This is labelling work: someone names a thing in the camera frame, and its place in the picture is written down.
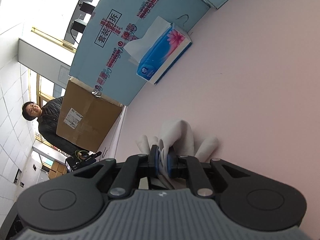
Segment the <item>brown cardboard box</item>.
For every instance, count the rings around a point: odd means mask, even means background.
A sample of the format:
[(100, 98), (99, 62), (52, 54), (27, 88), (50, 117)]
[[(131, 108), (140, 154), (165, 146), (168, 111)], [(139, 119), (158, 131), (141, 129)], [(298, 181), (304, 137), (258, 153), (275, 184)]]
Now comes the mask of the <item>brown cardboard box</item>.
[(86, 150), (97, 152), (120, 116), (123, 105), (71, 77), (60, 110), (57, 135)]

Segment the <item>black device on desk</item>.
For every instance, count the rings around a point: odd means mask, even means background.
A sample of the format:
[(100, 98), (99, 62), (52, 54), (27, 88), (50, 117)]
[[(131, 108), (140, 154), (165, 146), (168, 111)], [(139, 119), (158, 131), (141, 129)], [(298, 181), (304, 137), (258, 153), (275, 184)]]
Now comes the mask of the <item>black device on desk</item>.
[(101, 151), (93, 154), (89, 154), (86, 151), (76, 151), (72, 156), (65, 160), (67, 173), (92, 165), (97, 161), (99, 156), (101, 156)]

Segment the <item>beige cleaning cloth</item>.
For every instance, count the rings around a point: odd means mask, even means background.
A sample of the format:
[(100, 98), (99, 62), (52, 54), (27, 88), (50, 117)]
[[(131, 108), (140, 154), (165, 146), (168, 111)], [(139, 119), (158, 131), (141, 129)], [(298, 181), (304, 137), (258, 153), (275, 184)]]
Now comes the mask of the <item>beige cleaning cloth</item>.
[(207, 137), (195, 150), (194, 135), (190, 124), (182, 119), (168, 120), (161, 126), (159, 136), (141, 135), (136, 140), (141, 153), (150, 154), (152, 145), (159, 148), (159, 175), (158, 180), (167, 189), (183, 189), (186, 183), (183, 179), (171, 179), (168, 174), (169, 148), (173, 148), (176, 155), (189, 155), (205, 163), (210, 160), (213, 152), (218, 148), (219, 141), (214, 135)]

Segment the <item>blue tissue box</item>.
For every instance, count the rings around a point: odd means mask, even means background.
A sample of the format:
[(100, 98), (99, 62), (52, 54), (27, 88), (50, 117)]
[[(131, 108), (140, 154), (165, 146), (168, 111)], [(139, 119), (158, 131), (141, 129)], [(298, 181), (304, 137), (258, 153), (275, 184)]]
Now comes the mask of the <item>blue tissue box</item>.
[(142, 38), (130, 41), (124, 49), (138, 63), (137, 75), (156, 85), (191, 45), (183, 29), (158, 16)]

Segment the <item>left blue cardboard panel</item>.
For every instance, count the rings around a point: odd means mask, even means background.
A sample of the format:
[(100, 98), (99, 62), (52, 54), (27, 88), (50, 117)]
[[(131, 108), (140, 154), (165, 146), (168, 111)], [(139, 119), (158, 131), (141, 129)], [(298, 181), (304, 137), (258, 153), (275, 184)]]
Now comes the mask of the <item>left blue cardboard panel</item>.
[(202, 0), (100, 0), (87, 23), (70, 76), (127, 106), (145, 85), (124, 49), (160, 16), (189, 31), (209, 6)]

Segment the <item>person in dark jacket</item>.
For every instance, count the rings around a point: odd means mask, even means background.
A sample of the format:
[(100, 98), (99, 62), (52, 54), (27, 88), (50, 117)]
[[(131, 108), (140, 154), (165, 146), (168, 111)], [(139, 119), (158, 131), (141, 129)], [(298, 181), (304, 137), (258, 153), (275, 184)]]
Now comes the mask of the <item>person in dark jacket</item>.
[(43, 107), (29, 101), (22, 106), (22, 116), (28, 121), (37, 119), (39, 133), (44, 139), (66, 154), (75, 155), (76, 151), (82, 151), (83, 148), (56, 133), (62, 103), (63, 96), (48, 101)]

